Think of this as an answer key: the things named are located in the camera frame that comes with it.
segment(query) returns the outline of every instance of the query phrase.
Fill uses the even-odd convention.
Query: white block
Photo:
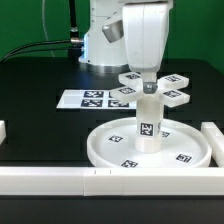
[[[224,195],[224,173],[217,168],[128,169],[123,195]]]
[[[83,195],[82,168],[0,167],[0,195]]]
[[[190,96],[179,90],[164,89],[160,91],[159,101],[168,107],[176,107],[188,103]]]
[[[213,122],[203,122],[201,132],[212,148],[212,157],[219,167],[224,167],[224,136]]]
[[[160,89],[181,89],[189,84],[189,79],[181,75],[173,74],[162,77],[158,80]]]
[[[113,169],[91,169],[84,174],[84,195],[122,195],[122,175]]]
[[[5,131],[5,122],[0,121],[0,144],[4,141],[6,137],[6,131]]]

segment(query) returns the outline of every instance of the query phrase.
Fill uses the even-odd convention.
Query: white cylinder
[[[135,148],[144,153],[160,150],[160,126],[163,119],[164,105],[153,95],[145,95],[137,102],[137,133]]]

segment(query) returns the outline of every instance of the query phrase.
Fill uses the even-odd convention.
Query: marker sticker
[[[130,93],[135,93],[135,90],[127,87],[127,88],[123,88],[119,90],[120,92],[122,92],[123,94],[130,94]]]
[[[138,163],[133,162],[133,161],[128,160],[128,159],[121,164],[121,166],[123,166],[125,168],[135,168],[137,165],[138,165]]]
[[[169,132],[162,131],[162,137],[167,138],[170,135]]]
[[[177,96],[180,96],[181,94],[174,91],[174,90],[171,90],[171,91],[168,91],[168,92],[165,92],[163,93],[164,95],[170,97],[170,98],[174,98],[174,97],[177,97]]]
[[[193,157],[191,156],[187,156],[187,155],[183,155],[183,154],[179,154],[176,157],[176,160],[179,160],[180,162],[184,162],[184,163],[189,163],[192,160]]]
[[[112,135],[111,137],[108,138],[109,141],[118,143],[122,140],[123,138],[117,135]]]
[[[129,79],[140,79],[141,76],[140,75],[137,75],[137,74],[130,74],[130,75],[126,75],[127,78]]]
[[[108,107],[129,107],[129,103],[121,103],[119,100],[108,100]]]
[[[82,100],[81,107],[102,107],[103,100]]]
[[[153,125],[141,123],[141,135],[153,136]]]
[[[103,91],[85,91],[84,98],[103,98]]]
[[[170,82],[177,82],[177,81],[180,81],[181,79],[179,79],[178,77],[176,76],[169,76],[169,77],[166,77],[165,79],[167,79],[168,81]]]

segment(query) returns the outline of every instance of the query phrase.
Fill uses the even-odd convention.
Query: cable
[[[35,52],[41,52],[41,51],[66,51],[66,50],[70,50],[70,49],[74,49],[74,50],[80,50],[80,48],[50,48],[50,49],[37,49],[37,50],[28,50],[28,51],[21,51],[21,52],[16,52],[13,54],[8,55],[7,57],[5,56],[0,63],[4,63],[6,60],[8,60],[11,57],[20,55],[20,54],[27,54],[27,53],[35,53]]]
[[[30,47],[36,47],[36,46],[44,46],[44,45],[56,45],[56,44],[70,44],[71,41],[70,40],[55,40],[55,41],[43,41],[43,42],[36,42],[36,43],[31,43],[31,44],[26,44],[23,45],[21,47],[18,47],[12,51],[10,51],[9,53],[7,53],[0,62],[4,61],[5,58],[7,58],[9,55],[14,54],[18,51],[24,50],[26,48],[30,48]]]
[[[45,0],[42,0],[42,26],[44,30],[45,39],[49,41],[49,36],[48,36],[47,26],[46,26],[46,1]]]

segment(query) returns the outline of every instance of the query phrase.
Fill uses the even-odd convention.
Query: black surface
[[[165,117],[200,129],[224,128],[224,76],[198,60],[164,61],[160,76],[178,73],[191,83],[191,102]],[[90,166],[86,139],[98,125],[134,111],[56,110],[64,89],[111,89],[117,75],[78,69],[67,59],[14,59],[0,65],[0,120],[7,139],[1,166]],[[0,224],[223,223],[223,197],[0,197]]]

